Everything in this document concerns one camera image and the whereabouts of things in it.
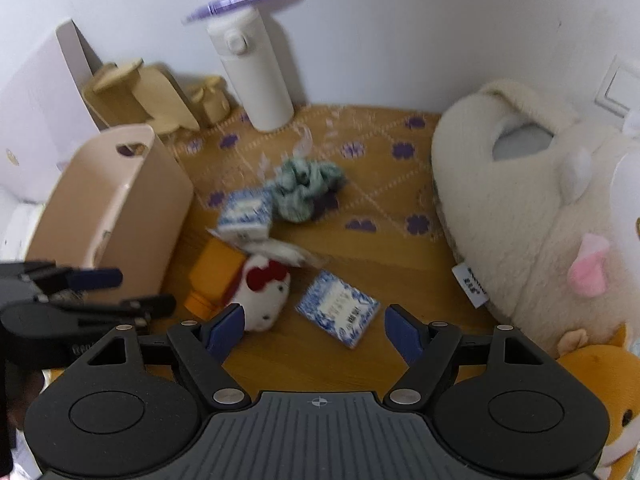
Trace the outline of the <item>orange plastic bottle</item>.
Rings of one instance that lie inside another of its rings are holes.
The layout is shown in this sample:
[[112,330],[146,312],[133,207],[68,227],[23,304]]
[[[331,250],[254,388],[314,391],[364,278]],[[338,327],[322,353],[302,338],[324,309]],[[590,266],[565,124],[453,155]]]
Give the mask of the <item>orange plastic bottle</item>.
[[209,321],[231,300],[239,286],[247,255],[212,238],[189,274],[191,286],[184,306],[203,321]]

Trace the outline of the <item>white plush red bow headband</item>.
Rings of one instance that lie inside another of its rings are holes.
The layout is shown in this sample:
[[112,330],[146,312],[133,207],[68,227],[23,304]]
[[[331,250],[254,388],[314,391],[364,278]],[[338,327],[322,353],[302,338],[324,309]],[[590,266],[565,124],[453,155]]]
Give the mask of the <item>white plush red bow headband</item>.
[[248,258],[224,293],[224,305],[239,304],[246,332],[265,332],[277,321],[290,293],[291,273],[277,260]]

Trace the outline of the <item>blue white tissue pack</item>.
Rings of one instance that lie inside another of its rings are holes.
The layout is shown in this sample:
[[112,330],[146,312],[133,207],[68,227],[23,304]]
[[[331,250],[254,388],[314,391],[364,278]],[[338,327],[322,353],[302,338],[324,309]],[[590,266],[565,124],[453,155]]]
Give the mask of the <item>blue white tissue pack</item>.
[[272,196],[265,188],[232,192],[218,217],[216,234],[226,242],[266,240],[272,226]]
[[378,300],[322,270],[295,310],[315,326],[353,349],[380,310]]

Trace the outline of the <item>green striped scrunchie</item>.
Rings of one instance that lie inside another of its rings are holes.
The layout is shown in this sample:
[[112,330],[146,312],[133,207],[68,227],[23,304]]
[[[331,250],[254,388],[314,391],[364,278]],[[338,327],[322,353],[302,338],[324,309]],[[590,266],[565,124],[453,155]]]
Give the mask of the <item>green striped scrunchie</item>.
[[343,169],[334,162],[292,157],[266,182],[265,189],[280,219],[303,223],[312,218],[322,197],[339,190],[345,181]]

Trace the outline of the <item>beige plastic storage bin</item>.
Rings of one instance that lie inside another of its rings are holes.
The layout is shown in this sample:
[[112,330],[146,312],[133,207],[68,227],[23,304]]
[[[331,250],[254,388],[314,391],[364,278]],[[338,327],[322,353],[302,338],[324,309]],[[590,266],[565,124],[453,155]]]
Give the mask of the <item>beige plastic storage bin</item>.
[[63,171],[26,257],[121,270],[122,284],[90,292],[91,301],[155,295],[193,194],[186,172],[150,126],[107,129]]

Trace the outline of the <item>floral transparent table mat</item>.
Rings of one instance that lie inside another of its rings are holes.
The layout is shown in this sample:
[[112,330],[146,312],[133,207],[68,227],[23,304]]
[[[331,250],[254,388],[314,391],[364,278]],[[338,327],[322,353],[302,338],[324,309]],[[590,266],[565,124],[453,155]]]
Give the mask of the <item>floral transparent table mat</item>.
[[261,133],[238,108],[213,127],[168,136],[203,208],[265,188],[274,218],[310,228],[437,240],[431,144],[436,114],[305,105],[287,126]]

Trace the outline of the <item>white lilac board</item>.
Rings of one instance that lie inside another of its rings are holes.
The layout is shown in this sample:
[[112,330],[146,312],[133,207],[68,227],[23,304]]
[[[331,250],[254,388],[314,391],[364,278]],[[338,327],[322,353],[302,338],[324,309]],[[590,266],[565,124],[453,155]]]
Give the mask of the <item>white lilac board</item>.
[[91,77],[66,20],[1,85],[1,186],[21,202],[47,200],[73,154],[99,133],[80,93]]

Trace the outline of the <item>cream fluffy slipper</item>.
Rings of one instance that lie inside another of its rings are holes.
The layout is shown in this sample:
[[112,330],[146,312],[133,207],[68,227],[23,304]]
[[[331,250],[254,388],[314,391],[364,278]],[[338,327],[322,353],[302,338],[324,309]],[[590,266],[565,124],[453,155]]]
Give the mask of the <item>cream fluffy slipper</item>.
[[511,79],[435,129],[437,213],[500,322],[555,353],[639,325],[639,141]]

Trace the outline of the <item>orange white hamster plush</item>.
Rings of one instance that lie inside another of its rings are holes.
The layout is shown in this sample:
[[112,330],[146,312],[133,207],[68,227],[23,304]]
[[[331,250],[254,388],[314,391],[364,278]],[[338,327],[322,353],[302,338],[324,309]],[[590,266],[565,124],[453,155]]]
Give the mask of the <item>orange white hamster plush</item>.
[[604,344],[590,344],[583,328],[565,333],[558,362],[604,404],[610,419],[608,438],[594,474],[623,479],[639,445],[639,358],[630,352],[632,331],[621,325]]

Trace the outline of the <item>wooden phone stand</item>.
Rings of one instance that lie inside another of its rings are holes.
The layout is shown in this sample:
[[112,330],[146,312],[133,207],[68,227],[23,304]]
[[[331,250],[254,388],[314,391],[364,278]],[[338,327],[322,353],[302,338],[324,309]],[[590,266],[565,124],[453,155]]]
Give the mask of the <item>wooden phone stand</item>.
[[184,90],[166,66],[146,65],[137,58],[103,65],[81,88],[81,95],[107,127],[145,124],[163,136],[200,131],[226,119],[231,104],[224,88],[224,78],[213,75]]

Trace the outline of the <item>white thermos bottle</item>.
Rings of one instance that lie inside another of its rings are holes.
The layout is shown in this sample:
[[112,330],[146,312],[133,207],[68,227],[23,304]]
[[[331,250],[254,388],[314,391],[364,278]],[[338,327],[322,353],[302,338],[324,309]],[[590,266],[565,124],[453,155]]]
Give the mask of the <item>white thermos bottle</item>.
[[246,6],[215,16],[207,32],[253,127],[270,132],[285,126],[294,106],[258,10]]

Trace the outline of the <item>white wall socket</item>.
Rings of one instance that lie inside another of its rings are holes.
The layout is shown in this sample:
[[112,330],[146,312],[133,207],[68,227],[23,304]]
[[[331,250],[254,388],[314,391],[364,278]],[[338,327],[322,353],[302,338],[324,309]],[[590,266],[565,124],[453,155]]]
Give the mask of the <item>white wall socket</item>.
[[594,102],[618,117],[639,109],[639,63],[615,55],[600,83]]

